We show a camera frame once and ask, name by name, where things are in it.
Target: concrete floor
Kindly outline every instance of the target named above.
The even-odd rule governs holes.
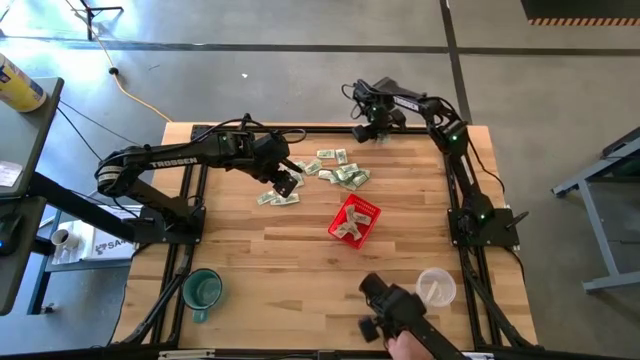
[[[91,2],[95,5],[106,5]],[[113,1],[104,1],[113,5]],[[105,38],[225,44],[446,46],[439,1],[176,0],[119,1],[104,13]],[[639,48],[640,28],[536,28],[515,0],[450,0],[459,46]],[[15,0],[2,23],[10,36],[84,39],[85,28],[61,1]],[[164,122],[122,95],[98,50],[56,41],[0,41],[0,52],[33,77],[60,76],[63,100],[140,143],[158,143]],[[112,51],[133,93],[176,121],[226,120],[251,112],[269,121],[344,122],[351,104],[339,86],[359,77],[396,78],[403,86],[457,106],[449,55],[311,52]],[[539,341],[556,350],[640,356],[640,286],[588,296],[581,281],[605,267],[579,198],[549,189],[592,163],[600,149],[638,124],[638,57],[462,56],[475,124],[490,126],[507,200],[531,215],[519,226],[527,291]],[[101,155],[127,146],[66,112]],[[56,118],[39,170],[89,193],[96,159]],[[113,331],[126,269],[55,274],[46,301],[61,311],[26,317],[30,262],[18,304],[0,318],[0,354],[104,345]],[[17,341],[38,336],[28,344]]]

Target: red basket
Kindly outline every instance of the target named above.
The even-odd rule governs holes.
[[[354,240],[353,234],[351,233],[347,233],[347,235],[345,235],[343,238],[339,238],[332,233],[332,231],[334,231],[338,226],[347,221],[347,213],[345,212],[345,208],[351,204],[356,205],[356,212],[371,217],[371,225],[364,225],[360,223],[357,224],[358,231],[360,231],[360,234],[362,234],[362,237],[357,241]],[[329,234],[331,234],[331,236],[335,237],[336,239],[344,241],[345,243],[347,243],[347,245],[351,246],[354,249],[360,249],[362,245],[364,245],[364,241],[367,239],[369,233],[373,229],[373,225],[375,225],[376,221],[378,221],[378,216],[380,216],[381,212],[382,210],[380,210],[379,207],[370,204],[369,202],[365,201],[362,198],[359,198],[354,194],[351,194],[347,198],[347,201],[342,204],[340,211],[338,211],[338,215],[336,215],[336,217],[333,219],[331,225],[329,225]]]

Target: green cup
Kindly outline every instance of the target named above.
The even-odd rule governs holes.
[[[203,323],[222,296],[222,279],[211,269],[192,272],[182,285],[182,299],[193,309],[193,322]]]

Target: clear plastic cup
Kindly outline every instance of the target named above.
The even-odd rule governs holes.
[[[418,277],[416,294],[425,306],[444,307],[456,297],[456,282],[445,270],[429,268]]]

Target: wooden tabletop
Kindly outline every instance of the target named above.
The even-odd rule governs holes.
[[[163,144],[189,141],[192,125],[168,124]],[[470,126],[469,133],[486,168],[497,174],[488,128]],[[300,203],[258,206],[256,197],[270,185],[240,171],[209,170],[207,221],[193,269],[217,271],[227,296],[203,324],[193,323],[192,311],[186,309],[181,348],[381,350],[381,341],[367,344],[358,330],[357,320],[372,314],[358,291],[362,279],[375,271],[387,283],[414,292],[418,275],[439,267],[455,279],[457,295],[448,307],[429,308],[427,319],[458,348],[472,349],[460,261],[446,223],[450,205],[442,155],[426,135],[394,135],[380,145],[358,144],[350,134],[309,134],[290,146],[290,159],[308,162],[319,149],[339,148],[347,149],[350,163],[371,170],[371,180],[355,193],[382,209],[360,250],[327,233],[348,190],[305,176],[305,185],[296,189]],[[494,206],[503,206],[499,184],[473,162],[483,192]],[[153,185],[177,196],[182,173],[181,168],[156,171]],[[194,176],[192,188],[196,181]],[[133,260],[114,341],[131,333],[157,299],[166,253],[167,246],[153,245]],[[497,303],[535,343],[517,262],[504,249],[487,248],[486,255]],[[170,303],[163,335],[170,329],[173,308]],[[484,307],[478,308],[489,339]]]

